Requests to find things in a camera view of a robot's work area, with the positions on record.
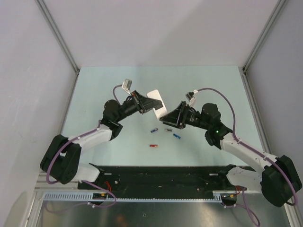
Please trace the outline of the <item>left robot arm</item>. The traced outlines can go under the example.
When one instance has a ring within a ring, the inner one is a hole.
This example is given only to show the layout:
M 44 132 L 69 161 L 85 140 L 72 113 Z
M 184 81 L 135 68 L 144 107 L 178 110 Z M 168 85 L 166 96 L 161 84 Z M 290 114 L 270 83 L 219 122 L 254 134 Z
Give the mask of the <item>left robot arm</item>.
M 143 96 L 135 90 L 122 104 L 108 100 L 96 128 L 74 138 L 56 135 L 40 163 L 41 170 L 46 172 L 46 181 L 49 184 L 81 181 L 88 182 L 94 189 L 101 188 L 105 183 L 101 169 L 94 164 L 80 163 L 81 155 L 115 139 L 123 128 L 120 124 L 123 119 L 149 111 L 154 111 L 157 118 L 167 113 L 159 91 L 153 90 Z

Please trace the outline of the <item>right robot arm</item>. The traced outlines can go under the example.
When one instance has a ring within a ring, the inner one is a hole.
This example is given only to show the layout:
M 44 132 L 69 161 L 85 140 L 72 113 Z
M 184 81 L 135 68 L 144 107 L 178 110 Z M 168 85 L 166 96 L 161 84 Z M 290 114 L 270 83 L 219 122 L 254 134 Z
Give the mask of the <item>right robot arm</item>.
M 252 170 L 229 165 L 218 178 L 219 186 L 229 190 L 233 186 L 242 186 L 263 194 L 268 202 L 281 207 L 303 187 L 293 161 L 283 155 L 277 157 L 246 144 L 234 131 L 221 122 L 217 105 L 207 103 L 198 112 L 182 101 L 170 113 L 163 113 L 158 119 L 165 125 L 183 129 L 187 125 L 204 129 L 205 139 L 210 146 L 226 151 Z

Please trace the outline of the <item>white remote control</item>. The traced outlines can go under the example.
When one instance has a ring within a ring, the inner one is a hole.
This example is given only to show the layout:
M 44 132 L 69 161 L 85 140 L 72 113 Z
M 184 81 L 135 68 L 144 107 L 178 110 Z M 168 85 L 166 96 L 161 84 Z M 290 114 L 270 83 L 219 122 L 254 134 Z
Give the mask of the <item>white remote control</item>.
M 152 99 L 155 106 L 153 107 L 153 112 L 159 121 L 161 117 L 168 113 L 164 101 L 160 95 L 160 92 L 156 89 L 147 93 L 147 97 Z

